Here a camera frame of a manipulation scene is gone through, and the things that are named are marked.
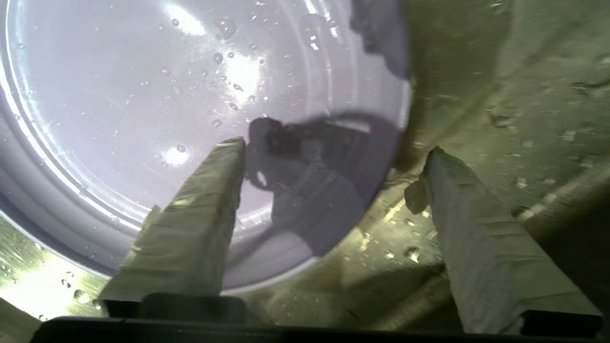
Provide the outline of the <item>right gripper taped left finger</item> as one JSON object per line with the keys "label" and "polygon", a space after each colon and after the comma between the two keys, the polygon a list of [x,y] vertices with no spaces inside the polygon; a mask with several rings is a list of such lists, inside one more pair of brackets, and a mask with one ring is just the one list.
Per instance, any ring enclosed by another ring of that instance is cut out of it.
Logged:
{"label": "right gripper taped left finger", "polygon": [[99,298],[139,302],[153,293],[219,295],[245,165],[243,138],[215,145],[170,203],[153,207]]}

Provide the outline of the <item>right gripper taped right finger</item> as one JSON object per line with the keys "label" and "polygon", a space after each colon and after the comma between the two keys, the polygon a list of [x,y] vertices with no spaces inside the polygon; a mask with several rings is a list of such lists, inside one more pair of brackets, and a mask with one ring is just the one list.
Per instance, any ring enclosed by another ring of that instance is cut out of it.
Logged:
{"label": "right gripper taped right finger", "polygon": [[602,314],[463,160],[435,147],[405,189],[431,209],[464,331],[597,335]]}

